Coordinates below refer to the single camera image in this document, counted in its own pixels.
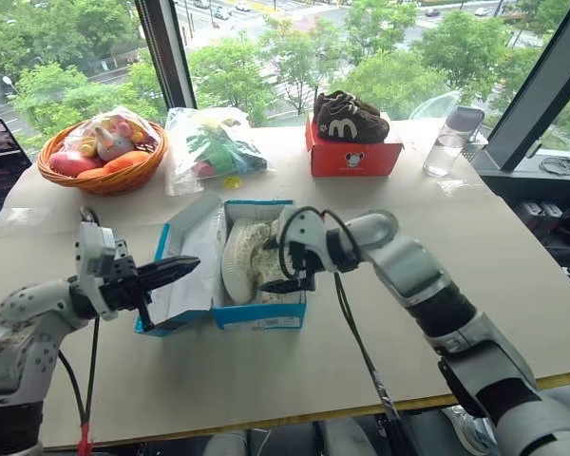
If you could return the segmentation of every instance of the street lamp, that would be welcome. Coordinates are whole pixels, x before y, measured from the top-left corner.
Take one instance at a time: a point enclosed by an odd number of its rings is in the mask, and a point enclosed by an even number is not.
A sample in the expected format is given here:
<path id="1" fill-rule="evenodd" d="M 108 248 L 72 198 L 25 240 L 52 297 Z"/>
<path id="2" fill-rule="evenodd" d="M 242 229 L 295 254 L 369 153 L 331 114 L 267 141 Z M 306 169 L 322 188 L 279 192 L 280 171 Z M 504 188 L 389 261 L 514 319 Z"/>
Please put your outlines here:
<path id="1" fill-rule="evenodd" d="M 2 77 L 2 82 L 3 82 L 4 84 L 6 84 L 7 86 L 11 86 L 12 89 L 15 91 L 15 93 L 16 93 L 17 95 L 19 95 L 19 90 L 17 90 L 17 87 L 15 87 L 15 86 L 13 85 L 12 79 L 11 79 L 9 76 L 3 76 L 3 77 Z"/>

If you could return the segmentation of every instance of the orange toy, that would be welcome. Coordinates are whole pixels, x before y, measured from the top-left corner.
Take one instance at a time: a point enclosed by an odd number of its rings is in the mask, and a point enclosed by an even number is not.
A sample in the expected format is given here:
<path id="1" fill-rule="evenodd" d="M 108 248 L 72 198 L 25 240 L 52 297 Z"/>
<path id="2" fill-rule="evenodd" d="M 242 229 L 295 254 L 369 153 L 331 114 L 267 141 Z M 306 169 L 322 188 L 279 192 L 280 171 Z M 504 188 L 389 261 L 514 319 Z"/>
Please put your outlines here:
<path id="1" fill-rule="evenodd" d="M 106 163 L 104 165 L 104 169 L 107 170 L 108 173 L 114 173 L 121 169 L 128 168 L 129 166 L 143 163 L 149 158 L 150 154 L 147 152 L 143 152 L 142 150 L 132 150 L 131 152 L 121 155 L 118 159 L 114 159 Z"/>
<path id="2" fill-rule="evenodd" d="M 95 168 L 95 169 L 87 169 L 86 171 L 83 171 L 76 177 L 78 179 L 100 178 L 101 176 L 107 176 L 108 174 L 110 173 L 105 168 Z"/>

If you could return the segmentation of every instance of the car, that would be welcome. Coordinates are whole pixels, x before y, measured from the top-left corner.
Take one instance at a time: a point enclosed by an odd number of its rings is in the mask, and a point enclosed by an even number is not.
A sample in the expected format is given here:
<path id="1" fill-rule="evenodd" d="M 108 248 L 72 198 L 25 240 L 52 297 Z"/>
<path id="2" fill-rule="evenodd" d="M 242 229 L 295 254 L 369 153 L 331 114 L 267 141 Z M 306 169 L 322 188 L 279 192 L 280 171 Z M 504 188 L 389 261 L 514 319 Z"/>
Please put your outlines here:
<path id="1" fill-rule="evenodd" d="M 249 11 L 249 4 L 245 0 L 238 0 L 235 8 L 239 11 Z"/>
<path id="2" fill-rule="evenodd" d="M 216 16 L 218 19 L 223 19 L 223 20 L 226 20 L 230 17 L 230 14 L 228 14 L 228 9 L 226 9 L 223 6 L 217 7 L 213 11 L 213 15 Z"/>
<path id="3" fill-rule="evenodd" d="M 477 8 L 475 9 L 475 15 L 476 16 L 480 16 L 480 17 L 484 17 L 487 16 L 490 13 L 490 11 L 488 11 L 485 8 Z"/>
<path id="4" fill-rule="evenodd" d="M 425 9 L 425 16 L 426 17 L 435 17 L 440 15 L 441 12 L 438 9 L 435 8 L 429 8 L 429 9 Z"/>

